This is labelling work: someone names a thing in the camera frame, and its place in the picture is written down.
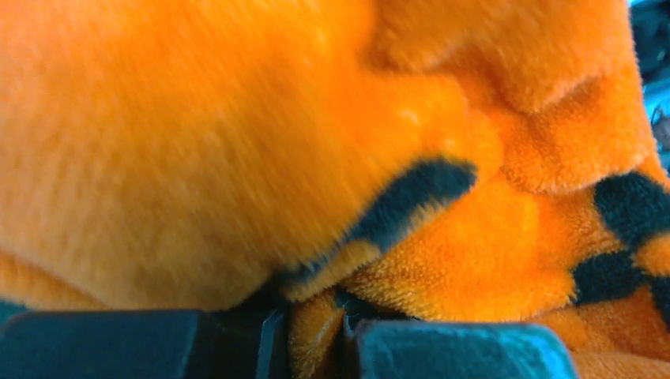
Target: orange fleece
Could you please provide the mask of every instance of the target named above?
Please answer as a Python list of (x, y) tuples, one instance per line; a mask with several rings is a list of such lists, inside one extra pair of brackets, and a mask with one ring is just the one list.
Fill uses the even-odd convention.
[(0, 136), (11, 301), (225, 310), (279, 277), (297, 377), (337, 370), (334, 285), (670, 377), (625, 0), (0, 0)]

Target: black and orange pattern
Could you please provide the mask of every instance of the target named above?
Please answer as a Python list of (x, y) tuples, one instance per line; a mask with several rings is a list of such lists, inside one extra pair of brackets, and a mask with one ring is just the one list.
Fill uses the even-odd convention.
[(304, 378), (337, 375), (341, 290), (546, 325), (586, 378), (670, 376), (670, 180), (625, 0), (0, 9), (3, 298), (227, 310), (269, 286)]

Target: orange plush fabric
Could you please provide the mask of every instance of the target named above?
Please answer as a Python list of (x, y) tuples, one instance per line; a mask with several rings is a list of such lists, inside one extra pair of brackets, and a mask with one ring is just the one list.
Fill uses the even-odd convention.
[(670, 377), (670, 197), (624, 0), (0, 0), (0, 295), (552, 328)]

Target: fuzzy texture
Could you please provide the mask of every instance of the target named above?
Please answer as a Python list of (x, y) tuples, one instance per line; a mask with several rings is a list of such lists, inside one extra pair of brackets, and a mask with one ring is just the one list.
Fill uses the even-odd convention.
[(670, 377), (670, 183), (624, 0), (0, 0), (0, 295), (529, 321)]

